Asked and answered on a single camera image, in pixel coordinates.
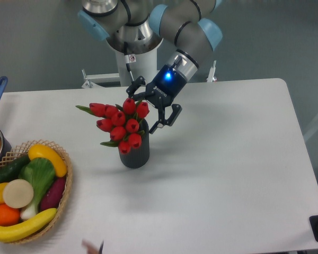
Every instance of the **wicker basket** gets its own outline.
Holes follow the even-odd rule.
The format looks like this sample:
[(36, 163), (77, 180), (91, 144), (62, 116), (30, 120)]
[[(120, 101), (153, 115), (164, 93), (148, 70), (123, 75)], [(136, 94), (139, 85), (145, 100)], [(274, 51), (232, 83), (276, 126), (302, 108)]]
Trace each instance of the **wicker basket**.
[(72, 163), (71, 163), (70, 158), (69, 158), (68, 154), (66, 153), (65, 149), (63, 149), (61, 146), (54, 143), (53, 141), (33, 140), (33, 141), (28, 141), (27, 143), (22, 143), (20, 146), (16, 146), (15, 148), (12, 148), (12, 150), (10, 152), (6, 153), (6, 156), (3, 157), (2, 160), (0, 161), (0, 169), (3, 166), (5, 166), (6, 164), (8, 164), (10, 161), (16, 159), (17, 157), (19, 157), (21, 155), (26, 154), (28, 152), (28, 150), (30, 149), (30, 147), (34, 144), (37, 144), (37, 143), (44, 144), (48, 147), (53, 148), (64, 160), (64, 162), (67, 166), (67, 178), (66, 178), (65, 190), (63, 192), (63, 197), (59, 203), (58, 211), (57, 211), (54, 219), (48, 225), (46, 225), (43, 229), (39, 230), (38, 232), (36, 232), (36, 233), (26, 237), (26, 238), (23, 238), (21, 240), (14, 241), (14, 242), (9, 242), (9, 243), (24, 244), (24, 243), (31, 242), (31, 241), (43, 236), (46, 232), (48, 232), (51, 228), (53, 228), (53, 226), (55, 225), (57, 220), (60, 218), (61, 214), (64, 211), (66, 202), (67, 202), (68, 197), (69, 197), (69, 193), (70, 193), (70, 189), (71, 189), (72, 181), (73, 181)]

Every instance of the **flower vase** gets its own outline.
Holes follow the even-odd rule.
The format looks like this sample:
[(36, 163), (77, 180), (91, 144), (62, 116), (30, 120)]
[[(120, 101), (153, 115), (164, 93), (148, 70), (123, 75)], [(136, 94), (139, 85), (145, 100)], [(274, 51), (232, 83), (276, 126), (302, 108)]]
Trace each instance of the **flower vase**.
[(142, 144), (139, 148), (131, 148), (127, 154), (119, 151), (121, 162), (128, 168), (140, 168), (149, 159), (149, 129), (145, 119), (140, 123), (139, 131), (145, 131), (142, 135)]

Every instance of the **blue light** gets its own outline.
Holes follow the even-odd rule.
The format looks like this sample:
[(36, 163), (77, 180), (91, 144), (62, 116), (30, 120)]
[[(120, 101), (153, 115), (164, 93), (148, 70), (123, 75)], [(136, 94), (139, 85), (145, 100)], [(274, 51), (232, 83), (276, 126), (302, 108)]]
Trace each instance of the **blue light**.
[(165, 74), (165, 80), (166, 80), (166, 81), (171, 81), (171, 80), (172, 80), (172, 75), (171, 75), (170, 72), (167, 72), (167, 73)]

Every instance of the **bouquet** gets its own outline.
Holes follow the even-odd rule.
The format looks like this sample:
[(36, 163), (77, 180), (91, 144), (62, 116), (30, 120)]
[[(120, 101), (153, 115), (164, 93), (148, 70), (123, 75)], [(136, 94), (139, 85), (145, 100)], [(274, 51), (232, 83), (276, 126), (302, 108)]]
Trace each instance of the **bouquet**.
[(123, 105), (115, 106), (101, 103), (90, 103), (89, 107), (76, 106), (91, 115), (101, 117), (96, 126), (110, 133), (110, 141), (100, 144), (107, 147), (118, 147), (121, 154), (128, 154), (131, 149), (137, 149), (142, 144), (141, 129), (144, 118), (149, 113), (148, 103), (127, 98)]

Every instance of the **blue joint cap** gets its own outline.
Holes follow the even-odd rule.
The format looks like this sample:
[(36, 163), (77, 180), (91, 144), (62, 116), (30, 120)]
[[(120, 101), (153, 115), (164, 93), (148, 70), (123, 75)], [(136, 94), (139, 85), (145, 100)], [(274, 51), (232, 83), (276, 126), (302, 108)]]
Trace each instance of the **blue joint cap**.
[(215, 23), (213, 23), (211, 20), (208, 20), (208, 19), (201, 19), (198, 22), (198, 25), (204, 31), (214, 51), (223, 38), (222, 31)]
[(78, 12), (78, 18), (84, 29), (96, 40), (103, 41), (110, 36), (97, 21), (84, 11)]
[(223, 0), (217, 0), (217, 1), (216, 1), (216, 5), (214, 6), (213, 11), (214, 11), (222, 2), (223, 2)]
[(148, 24), (149, 27), (155, 32), (157, 35), (160, 36), (160, 23), (161, 19), (164, 15), (164, 12), (168, 6), (165, 4), (157, 5), (151, 14), (149, 15)]

